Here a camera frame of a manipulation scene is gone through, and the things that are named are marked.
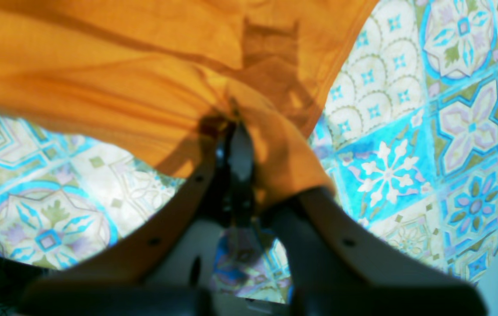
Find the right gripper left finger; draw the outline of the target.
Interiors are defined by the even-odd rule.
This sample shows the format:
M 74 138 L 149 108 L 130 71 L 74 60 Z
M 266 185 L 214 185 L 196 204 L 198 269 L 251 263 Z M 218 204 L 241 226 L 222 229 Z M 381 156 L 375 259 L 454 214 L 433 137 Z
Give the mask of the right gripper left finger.
M 249 224 L 253 144 L 231 123 L 148 222 L 80 264 L 37 280 L 22 316 L 216 316 L 208 289 L 223 230 Z

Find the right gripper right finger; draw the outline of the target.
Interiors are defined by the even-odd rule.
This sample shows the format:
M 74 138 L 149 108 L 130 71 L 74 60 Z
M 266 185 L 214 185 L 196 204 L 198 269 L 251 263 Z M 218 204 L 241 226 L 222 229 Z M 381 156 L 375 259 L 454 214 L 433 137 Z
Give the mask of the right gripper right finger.
M 486 316 L 469 283 L 411 258 L 350 218 L 323 188 L 266 210 L 286 250 L 292 316 Z

